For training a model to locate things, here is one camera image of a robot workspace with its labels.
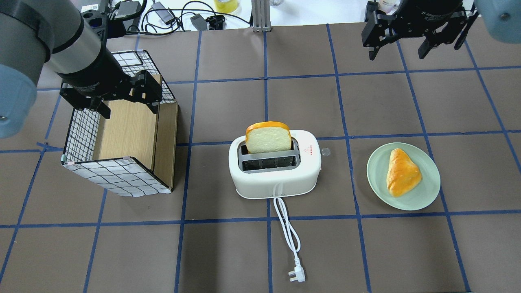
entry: power plug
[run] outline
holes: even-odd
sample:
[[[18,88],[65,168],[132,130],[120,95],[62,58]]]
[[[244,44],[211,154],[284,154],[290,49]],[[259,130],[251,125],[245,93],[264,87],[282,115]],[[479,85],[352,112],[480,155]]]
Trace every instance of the power plug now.
[[[306,281],[306,275],[304,274],[304,268],[300,265],[300,259],[299,258],[295,259],[295,270],[294,271],[290,271],[288,273],[288,275],[290,277],[294,276],[294,277],[290,278],[291,282],[299,281],[299,283],[302,283],[302,282]]]

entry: toaster logo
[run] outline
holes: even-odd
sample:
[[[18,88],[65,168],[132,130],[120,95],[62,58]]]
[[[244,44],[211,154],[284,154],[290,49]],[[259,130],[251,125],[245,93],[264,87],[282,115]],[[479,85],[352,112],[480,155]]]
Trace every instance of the toaster logo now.
[[[304,149],[304,152],[312,155],[313,154],[313,146],[312,145],[308,146],[307,148]]]

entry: bread slice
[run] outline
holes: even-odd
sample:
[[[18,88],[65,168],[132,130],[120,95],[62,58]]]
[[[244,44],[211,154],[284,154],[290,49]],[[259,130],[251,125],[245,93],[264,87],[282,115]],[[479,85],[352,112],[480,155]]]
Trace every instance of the bread slice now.
[[[400,197],[413,190],[421,181],[420,168],[402,150],[394,149],[389,158],[387,188],[394,197]]]
[[[291,149],[290,129],[276,121],[250,125],[246,130],[246,148],[251,154],[288,151]]]

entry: white cable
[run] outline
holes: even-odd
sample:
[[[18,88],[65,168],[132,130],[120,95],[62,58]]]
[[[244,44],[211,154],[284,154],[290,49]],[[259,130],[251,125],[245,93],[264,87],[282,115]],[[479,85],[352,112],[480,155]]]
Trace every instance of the white cable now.
[[[306,276],[304,275],[304,269],[300,265],[300,259],[297,255],[297,252],[300,251],[300,238],[291,226],[290,219],[288,216],[288,209],[286,209],[286,204],[284,203],[282,198],[273,198],[273,205],[275,206],[275,211],[279,216],[280,225],[282,226],[282,231],[284,232],[284,237],[286,239],[286,243],[288,244],[291,251],[293,251],[293,255],[295,256],[295,269],[294,271],[289,272],[290,276],[295,276],[290,278],[290,281],[306,281]]]

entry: robotic arm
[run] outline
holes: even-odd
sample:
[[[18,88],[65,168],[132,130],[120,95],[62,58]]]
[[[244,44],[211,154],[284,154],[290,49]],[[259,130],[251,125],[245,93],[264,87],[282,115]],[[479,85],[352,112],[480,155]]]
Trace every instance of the robotic arm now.
[[[376,58],[384,45],[401,38],[425,36],[418,49],[420,59],[440,44],[452,44],[456,38],[454,48],[458,50],[478,17],[478,11],[492,37],[506,43],[521,42],[521,5],[518,0],[474,0],[474,4],[478,10],[467,18],[463,0],[402,0],[393,15],[379,10],[377,2],[369,1],[362,43],[364,47],[372,47],[370,60]]]
[[[125,99],[157,113],[160,84],[146,70],[128,76],[105,46],[107,38],[125,34],[122,21],[104,11],[80,13],[64,0],[1,1],[0,138],[22,128],[44,62],[63,78],[60,94],[76,109],[108,119],[103,101]]]

